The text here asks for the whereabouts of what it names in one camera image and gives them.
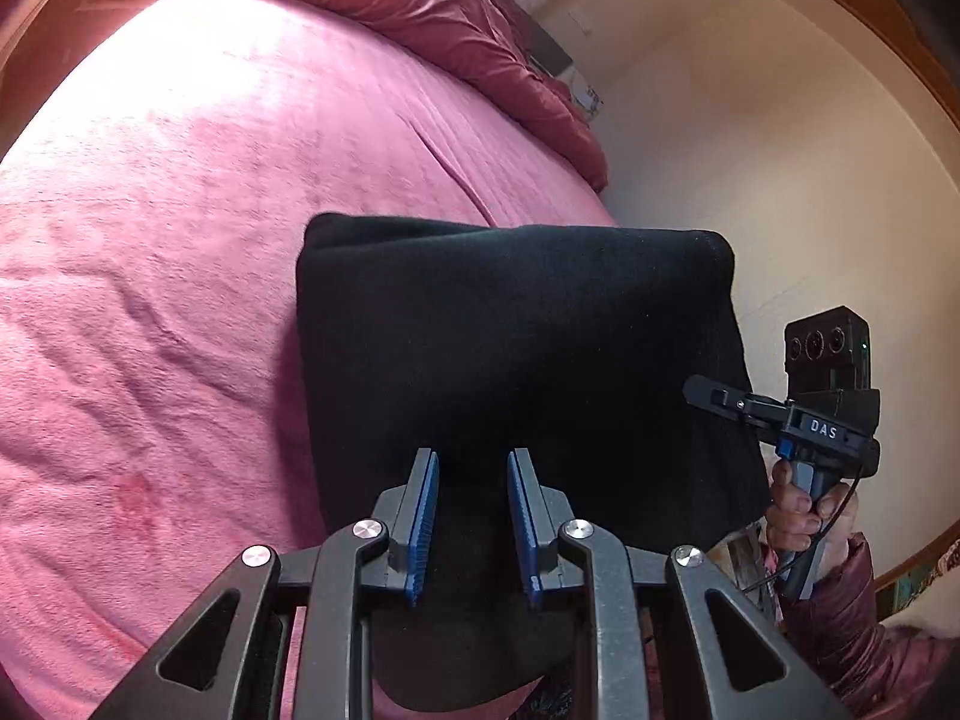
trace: folded garment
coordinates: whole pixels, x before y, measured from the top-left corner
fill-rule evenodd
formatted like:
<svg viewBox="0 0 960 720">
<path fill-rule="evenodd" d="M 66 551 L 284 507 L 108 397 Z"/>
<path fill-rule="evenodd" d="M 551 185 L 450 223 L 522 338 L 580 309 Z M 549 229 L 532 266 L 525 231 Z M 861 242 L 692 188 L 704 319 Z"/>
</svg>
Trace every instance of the folded garment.
<svg viewBox="0 0 960 720">
<path fill-rule="evenodd" d="M 607 159 L 596 138 L 569 95 L 557 95 L 528 66 L 491 0 L 301 1 L 356 20 L 466 81 L 565 157 L 594 190 L 607 186 Z"/>
<path fill-rule="evenodd" d="M 323 519 L 340 528 L 440 455 L 424 594 L 373 620 L 395 702 L 473 706 L 570 655 L 563 613 L 530 613 L 506 493 L 512 447 L 578 517 L 630 545 L 712 547 L 761 517 L 752 430 L 688 407 L 702 373 L 750 383 L 733 252 L 699 231 L 319 215 L 296 314 Z"/>
</svg>

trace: metal pivot bolt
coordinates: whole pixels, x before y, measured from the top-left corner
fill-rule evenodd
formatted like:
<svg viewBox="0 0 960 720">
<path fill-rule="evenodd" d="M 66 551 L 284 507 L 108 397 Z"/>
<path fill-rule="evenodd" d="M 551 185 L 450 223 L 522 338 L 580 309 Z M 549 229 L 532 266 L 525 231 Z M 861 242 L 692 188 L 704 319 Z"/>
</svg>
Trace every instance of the metal pivot bolt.
<svg viewBox="0 0 960 720">
<path fill-rule="evenodd" d="M 685 568 L 696 568 L 704 561 L 704 553 L 689 544 L 677 547 L 677 551 L 674 552 L 673 557 L 674 560 Z"/>
<path fill-rule="evenodd" d="M 241 557 L 245 565 L 256 568 L 258 565 L 264 565 L 267 560 L 270 560 L 270 547 L 265 547 L 263 544 L 247 547 Z"/>
<path fill-rule="evenodd" d="M 563 527 L 563 532 L 570 538 L 590 538 L 593 536 L 593 525 L 586 519 L 571 519 Z"/>
<path fill-rule="evenodd" d="M 353 527 L 357 538 L 376 538 L 383 533 L 383 526 L 376 519 L 361 519 Z"/>
</svg>

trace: black folded cloth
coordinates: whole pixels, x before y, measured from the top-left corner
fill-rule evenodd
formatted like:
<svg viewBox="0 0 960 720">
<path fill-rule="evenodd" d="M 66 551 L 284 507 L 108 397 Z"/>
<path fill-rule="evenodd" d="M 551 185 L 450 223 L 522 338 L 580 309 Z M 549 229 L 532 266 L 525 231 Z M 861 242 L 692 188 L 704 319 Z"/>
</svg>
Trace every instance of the black folded cloth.
<svg viewBox="0 0 960 720">
<path fill-rule="evenodd" d="M 627 544 L 709 548 L 761 517 L 752 431 L 688 407 L 693 373 L 750 389 L 716 233 L 488 229 L 324 214 L 307 225 L 296 313 L 330 530 L 440 456 L 424 593 L 376 613 L 376 680 L 446 712 L 572 652 L 565 613 L 523 597 L 506 493 L 512 447 L 577 517 Z"/>
</svg>

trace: black cable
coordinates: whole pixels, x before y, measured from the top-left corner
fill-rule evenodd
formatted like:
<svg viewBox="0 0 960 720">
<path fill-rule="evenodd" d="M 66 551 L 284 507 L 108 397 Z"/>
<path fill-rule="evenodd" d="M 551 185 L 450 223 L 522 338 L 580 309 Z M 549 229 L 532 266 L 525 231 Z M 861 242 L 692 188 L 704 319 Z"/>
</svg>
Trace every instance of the black cable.
<svg viewBox="0 0 960 720">
<path fill-rule="evenodd" d="M 784 576 L 784 574 L 787 571 L 789 571 L 791 568 L 793 568 L 793 566 L 796 565 L 807 552 L 809 552 L 811 549 L 816 549 L 817 544 L 819 544 L 821 541 L 824 540 L 824 538 L 827 537 L 827 533 L 830 532 L 830 528 L 832 528 L 836 524 L 837 520 L 840 519 L 840 515 L 843 514 L 843 509 L 846 509 L 847 504 L 850 502 L 850 499 L 853 498 L 853 493 L 856 493 L 856 486 L 860 484 L 860 477 L 862 475 L 863 475 L 863 466 L 857 469 L 856 476 L 853 477 L 853 483 L 850 485 L 850 489 L 847 491 L 847 494 L 844 496 L 844 499 L 840 503 L 840 506 L 837 508 L 837 511 L 833 513 L 833 517 L 830 518 L 830 522 L 827 522 L 827 527 L 823 528 L 822 531 L 820 531 L 819 533 L 817 533 L 816 536 L 813 536 L 813 538 L 810 539 L 810 546 L 808 546 L 808 548 L 803 550 L 803 552 L 800 552 L 800 554 L 797 557 L 794 557 L 794 559 L 791 560 L 790 562 L 787 562 L 785 565 L 781 565 L 780 567 L 778 567 L 778 569 L 774 571 L 772 574 L 770 574 L 770 576 L 766 577 L 765 579 L 761 579 L 760 581 L 755 581 L 753 584 L 743 589 L 743 592 L 752 593 L 752 591 L 760 589 L 765 584 L 770 584 L 771 581 L 774 581 L 774 579 L 776 579 L 777 577 Z"/>
</svg>

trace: blue gripper pad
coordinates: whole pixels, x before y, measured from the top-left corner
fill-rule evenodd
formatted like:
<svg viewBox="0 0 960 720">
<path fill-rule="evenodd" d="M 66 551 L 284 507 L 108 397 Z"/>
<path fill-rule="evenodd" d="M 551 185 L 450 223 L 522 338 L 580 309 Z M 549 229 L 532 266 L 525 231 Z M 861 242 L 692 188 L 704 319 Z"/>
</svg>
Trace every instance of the blue gripper pad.
<svg viewBox="0 0 960 720">
<path fill-rule="evenodd" d="M 430 538 L 433 536 L 433 518 L 437 513 L 437 490 L 440 486 L 440 466 L 437 453 L 431 452 L 427 461 L 424 486 L 416 503 L 414 524 L 410 533 L 410 546 L 407 549 L 407 577 L 403 592 L 410 605 L 416 605 L 416 599 L 424 589 L 426 560 L 430 554 Z"/>
<path fill-rule="evenodd" d="M 520 578 L 527 600 L 533 608 L 539 608 L 542 586 L 536 571 L 536 536 L 530 515 L 530 505 L 520 479 L 517 455 L 510 453 L 507 459 L 507 495 L 510 498 L 510 515 L 514 521 L 514 540 L 517 543 L 517 560 L 520 560 Z"/>
</svg>

